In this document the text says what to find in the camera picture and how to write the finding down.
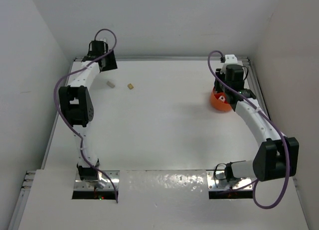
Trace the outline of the pink mini stapler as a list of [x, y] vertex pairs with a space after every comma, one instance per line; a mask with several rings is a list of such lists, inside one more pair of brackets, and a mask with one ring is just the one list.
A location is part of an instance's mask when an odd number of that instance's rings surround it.
[[223, 103], [226, 101], [226, 99], [225, 99], [224, 96], [220, 96], [218, 99], [219, 99], [221, 102], [223, 102]]

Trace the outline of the beige rectangular eraser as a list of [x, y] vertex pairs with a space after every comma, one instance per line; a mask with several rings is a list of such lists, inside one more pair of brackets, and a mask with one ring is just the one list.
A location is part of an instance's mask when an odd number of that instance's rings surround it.
[[110, 81], [107, 82], [107, 85], [108, 85], [110, 88], [114, 88], [114, 87], [115, 87], [115, 84], [113, 84], [113, 83], [110, 82]]

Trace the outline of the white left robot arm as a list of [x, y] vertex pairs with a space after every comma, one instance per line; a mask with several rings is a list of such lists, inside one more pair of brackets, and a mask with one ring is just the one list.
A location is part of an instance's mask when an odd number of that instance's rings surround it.
[[244, 120], [256, 139], [259, 149], [251, 161], [226, 164], [225, 179], [256, 178], [264, 182], [295, 176], [297, 172], [299, 142], [294, 137], [278, 134], [265, 119], [255, 94], [244, 87], [244, 70], [239, 64], [226, 64], [215, 72], [217, 93], [226, 95], [227, 103]]

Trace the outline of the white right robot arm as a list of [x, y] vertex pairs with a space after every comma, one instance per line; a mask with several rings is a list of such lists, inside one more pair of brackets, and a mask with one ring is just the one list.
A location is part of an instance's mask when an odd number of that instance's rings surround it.
[[79, 70], [70, 73], [67, 86], [60, 87], [58, 97], [62, 117], [79, 139], [77, 140], [77, 170], [82, 181], [98, 181], [99, 158], [88, 147], [87, 133], [94, 118], [94, 107], [89, 89], [101, 72], [117, 69], [114, 51], [105, 38], [94, 39], [82, 59]]

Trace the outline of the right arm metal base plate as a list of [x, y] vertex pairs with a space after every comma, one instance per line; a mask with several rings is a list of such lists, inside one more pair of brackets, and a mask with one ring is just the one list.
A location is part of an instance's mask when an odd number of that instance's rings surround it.
[[206, 176], [209, 191], [251, 191], [253, 189], [253, 179], [240, 178], [228, 182], [222, 169], [207, 170]]

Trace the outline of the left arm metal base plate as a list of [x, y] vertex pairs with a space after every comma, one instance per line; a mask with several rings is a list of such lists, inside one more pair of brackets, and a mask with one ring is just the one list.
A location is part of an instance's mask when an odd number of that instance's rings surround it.
[[[120, 181], [119, 171], [106, 171], [104, 172], [110, 177], [116, 189], [118, 189]], [[102, 173], [98, 173], [97, 180], [81, 180], [79, 174], [76, 174], [74, 182], [74, 191], [93, 191], [94, 188], [98, 191], [113, 191], [111, 181]]]

